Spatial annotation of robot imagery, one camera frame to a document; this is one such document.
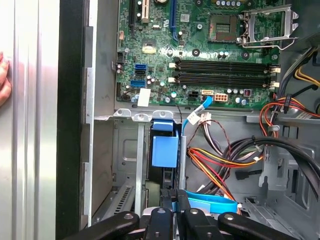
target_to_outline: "white label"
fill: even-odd
[[[148,107],[149,106],[150,95],[151,95],[151,89],[140,88],[138,106],[139,107]]]
[[[312,115],[310,115],[307,112],[302,112],[296,117],[296,119],[310,119],[310,118],[312,118]]]
[[[188,119],[189,123],[191,123],[192,125],[195,125],[195,124],[201,119],[201,117],[199,117],[199,116],[193,111],[186,119]]]
[[[164,20],[163,22],[163,28],[169,27],[169,19]]]
[[[189,14],[181,14],[180,15],[180,22],[188,23],[189,21],[190,21],[190,15]]]

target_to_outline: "power connector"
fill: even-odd
[[[207,120],[211,120],[211,113],[208,111],[201,114],[198,125],[202,124],[203,122],[205,122]]]

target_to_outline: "blue plastic latch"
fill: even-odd
[[[172,120],[155,119],[153,121],[152,129],[172,132],[174,130],[174,122]]]
[[[152,166],[176,168],[178,160],[179,136],[154,136],[152,146]]]
[[[223,214],[226,212],[237,212],[238,204],[236,201],[230,200],[222,196],[198,194],[186,191],[192,208],[202,208],[211,214]]]

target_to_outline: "ventilation grille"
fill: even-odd
[[[131,190],[131,187],[127,187],[127,188],[125,189],[124,194],[122,195],[121,200],[119,201],[119,204],[118,204],[118,206],[116,207],[113,215],[116,215],[116,214],[118,214],[118,213],[121,212],[121,209],[122,209],[122,207],[124,206],[124,204],[125,204],[125,202],[126,202],[126,200],[127,200],[127,197],[128,197],[128,195],[129,195],[130,190]]]

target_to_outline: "black clip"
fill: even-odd
[[[256,146],[256,145],[257,145],[257,143],[256,143],[256,137],[252,135],[251,139],[252,139],[252,141],[253,141],[253,145]]]
[[[284,102],[284,106],[283,106],[283,112],[284,112],[284,114],[287,114],[287,112],[289,111],[289,106],[290,106],[291,98],[292,98],[292,94],[287,94],[287,95],[286,95],[285,102]]]

